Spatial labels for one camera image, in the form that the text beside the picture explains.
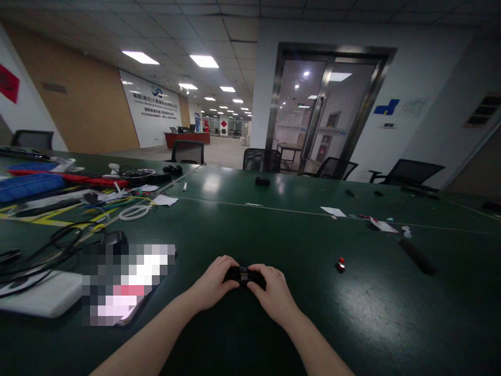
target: red banner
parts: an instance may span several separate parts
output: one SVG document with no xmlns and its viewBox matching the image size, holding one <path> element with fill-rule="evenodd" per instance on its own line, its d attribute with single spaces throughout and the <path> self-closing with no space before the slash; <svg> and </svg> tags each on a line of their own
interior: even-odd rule
<svg viewBox="0 0 501 376">
<path fill-rule="evenodd" d="M 12 102 L 17 103 L 19 92 L 19 78 L 0 64 L 0 92 Z"/>
</svg>

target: screwdriver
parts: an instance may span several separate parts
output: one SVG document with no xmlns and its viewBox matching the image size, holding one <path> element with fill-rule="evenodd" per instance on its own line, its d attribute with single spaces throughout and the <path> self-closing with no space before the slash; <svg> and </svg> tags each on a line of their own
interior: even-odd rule
<svg viewBox="0 0 501 376">
<path fill-rule="evenodd" d="M 353 196 L 353 197 L 355 197 L 356 199 L 360 200 L 360 199 L 358 198 L 358 196 L 357 196 L 357 195 L 356 195 L 356 194 L 355 194 L 355 193 L 354 193 L 351 189 L 349 189 L 349 188 L 345 191 L 345 193 L 346 193 L 347 195 Z"/>
</svg>

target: hand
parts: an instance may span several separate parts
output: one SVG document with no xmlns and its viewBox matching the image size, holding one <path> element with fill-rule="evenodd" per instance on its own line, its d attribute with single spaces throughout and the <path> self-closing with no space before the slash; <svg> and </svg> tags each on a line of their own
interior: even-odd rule
<svg viewBox="0 0 501 376">
<path fill-rule="evenodd" d="M 301 311 L 292 298 L 283 273 L 263 264 L 251 265 L 249 270 L 260 272 L 266 280 L 266 291 L 254 282 L 247 283 L 266 313 L 282 328 L 294 323 Z"/>
<path fill-rule="evenodd" d="M 186 292 L 197 311 L 213 307 L 228 291 L 240 286 L 234 280 L 223 283 L 224 276 L 232 266 L 239 266 L 238 262 L 229 256 L 219 256 Z"/>
</svg>

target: red desk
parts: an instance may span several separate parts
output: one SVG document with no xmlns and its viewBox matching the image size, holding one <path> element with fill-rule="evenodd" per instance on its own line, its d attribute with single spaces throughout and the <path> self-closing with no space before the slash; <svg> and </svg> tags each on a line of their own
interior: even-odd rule
<svg viewBox="0 0 501 376">
<path fill-rule="evenodd" d="M 199 141 L 204 144 L 210 144 L 210 133 L 167 133 L 164 132 L 165 141 L 167 141 L 167 148 L 172 149 L 174 147 L 174 141 L 185 140 L 185 141 Z"/>
</svg>

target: black office chair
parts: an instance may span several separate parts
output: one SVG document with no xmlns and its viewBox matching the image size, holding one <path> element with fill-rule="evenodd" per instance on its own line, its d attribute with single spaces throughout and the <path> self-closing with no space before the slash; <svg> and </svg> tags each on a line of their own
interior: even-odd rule
<svg viewBox="0 0 501 376">
<path fill-rule="evenodd" d="M 388 175 L 369 170 L 372 172 L 369 183 L 374 183 L 375 179 L 384 179 L 380 184 L 419 186 L 444 168 L 438 164 L 399 159 Z"/>
<path fill-rule="evenodd" d="M 165 162 L 204 165 L 204 143 L 198 141 L 174 141 L 172 159 Z"/>
<path fill-rule="evenodd" d="M 300 176 L 305 175 L 312 178 L 346 180 L 358 165 L 358 163 L 329 157 L 322 163 L 317 173 L 303 172 Z"/>
<path fill-rule="evenodd" d="M 280 172 L 282 153 L 277 150 L 245 149 L 243 170 Z"/>
<path fill-rule="evenodd" d="M 54 132 L 20 130 L 14 133 L 11 146 L 52 150 Z"/>
</svg>

